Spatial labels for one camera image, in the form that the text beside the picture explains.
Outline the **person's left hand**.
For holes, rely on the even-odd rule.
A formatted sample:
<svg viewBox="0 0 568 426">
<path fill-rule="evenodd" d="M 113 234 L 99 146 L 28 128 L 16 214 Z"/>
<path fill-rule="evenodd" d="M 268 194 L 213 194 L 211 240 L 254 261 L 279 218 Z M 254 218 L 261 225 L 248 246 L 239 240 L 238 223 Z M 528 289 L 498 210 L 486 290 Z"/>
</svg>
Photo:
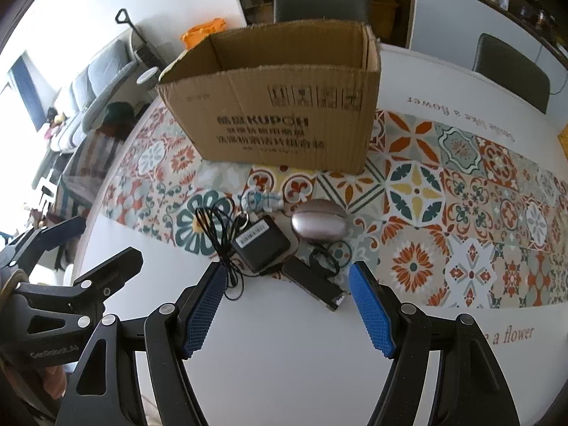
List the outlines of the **person's left hand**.
<svg viewBox="0 0 568 426">
<path fill-rule="evenodd" d="M 44 369 L 42 376 L 44 390 L 52 399 L 58 400 L 65 395 L 67 389 L 67 377 L 62 365 L 51 366 Z"/>
</svg>

